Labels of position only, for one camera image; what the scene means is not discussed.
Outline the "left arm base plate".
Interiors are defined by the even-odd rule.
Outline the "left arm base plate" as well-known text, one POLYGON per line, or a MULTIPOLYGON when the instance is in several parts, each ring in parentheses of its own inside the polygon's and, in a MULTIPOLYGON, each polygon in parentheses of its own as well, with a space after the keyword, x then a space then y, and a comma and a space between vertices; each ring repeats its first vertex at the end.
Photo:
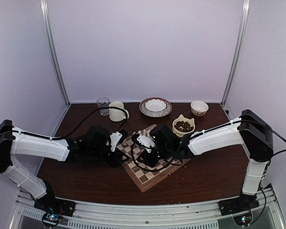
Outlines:
POLYGON ((69 200, 59 199, 56 197, 42 197, 34 200, 34 207, 43 210, 46 213, 55 214, 58 216, 72 217, 76 203, 69 200))

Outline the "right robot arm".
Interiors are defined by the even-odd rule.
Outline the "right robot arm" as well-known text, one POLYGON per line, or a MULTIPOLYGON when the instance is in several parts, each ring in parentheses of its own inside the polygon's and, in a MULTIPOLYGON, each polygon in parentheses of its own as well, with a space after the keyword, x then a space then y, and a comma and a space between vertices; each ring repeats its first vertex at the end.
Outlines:
POLYGON ((239 197, 221 202, 224 209, 238 210, 256 207, 256 193, 267 165, 274 156, 273 129, 253 111, 243 110, 241 115, 228 123, 211 129, 197 131, 178 138, 166 125, 157 125, 150 136, 133 135, 132 140, 145 148, 143 163, 175 157, 189 158, 233 145, 245 145, 249 152, 249 164, 239 197))

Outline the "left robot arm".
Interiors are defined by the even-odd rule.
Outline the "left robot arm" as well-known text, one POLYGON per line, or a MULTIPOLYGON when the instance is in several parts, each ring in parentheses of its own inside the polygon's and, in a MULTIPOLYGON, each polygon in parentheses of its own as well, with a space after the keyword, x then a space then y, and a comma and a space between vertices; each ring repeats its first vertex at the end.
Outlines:
POLYGON ((118 167, 129 160, 129 156, 117 148, 126 137, 124 130, 110 133, 101 126, 90 127, 76 139, 49 137, 23 131, 13 126, 12 121, 4 120, 0 124, 0 174, 28 191, 43 209, 54 212, 60 204, 50 184, 28 171, 16 155, 41 156, 62 162, 71 162, 79 156, 86 164, 105 162, 118 167))

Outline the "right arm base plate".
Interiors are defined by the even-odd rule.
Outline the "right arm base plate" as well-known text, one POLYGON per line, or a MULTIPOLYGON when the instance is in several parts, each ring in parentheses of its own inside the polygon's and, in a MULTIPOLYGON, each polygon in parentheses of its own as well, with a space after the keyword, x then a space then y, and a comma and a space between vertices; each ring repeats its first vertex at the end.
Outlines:
POLYGON ((236 198, 221 200, 218 206, 222 216, 248 211, 259 206, 256 196, 238 196, 236 198))

